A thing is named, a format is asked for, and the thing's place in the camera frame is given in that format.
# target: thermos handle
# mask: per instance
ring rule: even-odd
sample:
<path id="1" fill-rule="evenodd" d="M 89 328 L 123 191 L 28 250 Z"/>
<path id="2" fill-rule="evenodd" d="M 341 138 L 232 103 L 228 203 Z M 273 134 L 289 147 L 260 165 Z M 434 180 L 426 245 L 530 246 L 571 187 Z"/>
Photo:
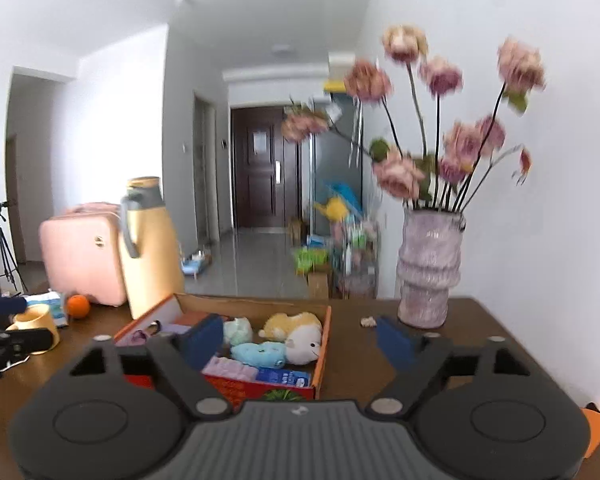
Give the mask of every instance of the thermos handle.
<path id="1" fill-rule="evenodd" d="M 125 246 L 129 256 L 132 258 L 139 258 L 140 253 L 138 251 L 138 246 L 131 239 L 131 233 L 129 232 L 129 202 L 136 202 L 136 200 L 132 196 L 125 196 L 120 201 L 120 229 L 122 230 L 122 237 L 125 240 Z"/>

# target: red box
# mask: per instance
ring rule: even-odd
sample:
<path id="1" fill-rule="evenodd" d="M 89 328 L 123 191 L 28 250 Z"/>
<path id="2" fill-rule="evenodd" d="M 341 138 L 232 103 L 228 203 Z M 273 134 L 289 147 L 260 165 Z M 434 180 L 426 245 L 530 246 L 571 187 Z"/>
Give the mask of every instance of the red box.
<path id="1" fill-rule="evenodd" d="M 312 400 L 319 398 L 331 326 L 331 307 L 329 305 L 298 305 L 294 304 L 293 301 L 250 300 L 247 298 L 175 294 L 120 330 L 115 336 L 116 344 L 124 345 L 128 343 L 135 330 L 147 328 L 155 320 L 163 324 L 168 324 L 172 323 L 185 312 L 196 311 L 219 314 L 220 316 L 248 318 L 253 327 L 254 342 L 260 341 L 257 336 L 258 330 L 263 327 L 269 317 L 276 313 L 285 312 L 290 316 L 300 314 L 301 312 L 315 314 L 322 323 L 322 343 L 318 360 L 306 367 L 293 367 L 289 365 L 290 368 L 297 368 L 311 373 L 311 384 L 308 387 L 298 388 L 295 386 L 283 386 L 282 384 L 257 381 L 248 382 L 222 377 L 205 377 L 235 408 L 238 408 L 245 399 Z"/>

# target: thermos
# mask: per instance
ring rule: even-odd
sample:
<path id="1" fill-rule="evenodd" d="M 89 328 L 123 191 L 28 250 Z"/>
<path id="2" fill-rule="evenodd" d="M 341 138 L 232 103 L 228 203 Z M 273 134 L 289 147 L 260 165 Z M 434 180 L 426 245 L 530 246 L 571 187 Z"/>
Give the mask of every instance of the thermos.
<path id="1" fill-rule="evenodd" d="M 120 203 L 120 260 L 131 316 L 142 316 L 176 292 L 184 292 L 176 231 L 160 193 L 160 179 L 129 180 Z"/>

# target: flower vase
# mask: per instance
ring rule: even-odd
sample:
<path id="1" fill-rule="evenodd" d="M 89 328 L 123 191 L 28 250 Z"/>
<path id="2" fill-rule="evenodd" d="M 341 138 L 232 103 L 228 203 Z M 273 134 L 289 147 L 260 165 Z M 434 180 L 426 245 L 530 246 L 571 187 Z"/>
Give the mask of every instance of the flower vase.
<path id="1" fill-rule="evenodd" d="M 404 210 L 398 252 L 398 318 L 416 328 L 438 328 L 446 320 L 449 288 L 460 281 L 461 214 Z"/>

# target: suitcase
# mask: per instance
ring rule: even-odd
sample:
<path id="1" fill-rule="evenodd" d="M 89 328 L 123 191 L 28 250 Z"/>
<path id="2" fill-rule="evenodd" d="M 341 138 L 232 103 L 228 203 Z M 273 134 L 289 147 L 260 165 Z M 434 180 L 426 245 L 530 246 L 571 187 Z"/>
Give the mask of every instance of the suitcase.
<path id="1" fill-rule="evenodd" d="M 82 204 L 40 224 L 40 247 L 52 290 L 120 306 L 126 288 L 118 253 L 118 206 Z"/>

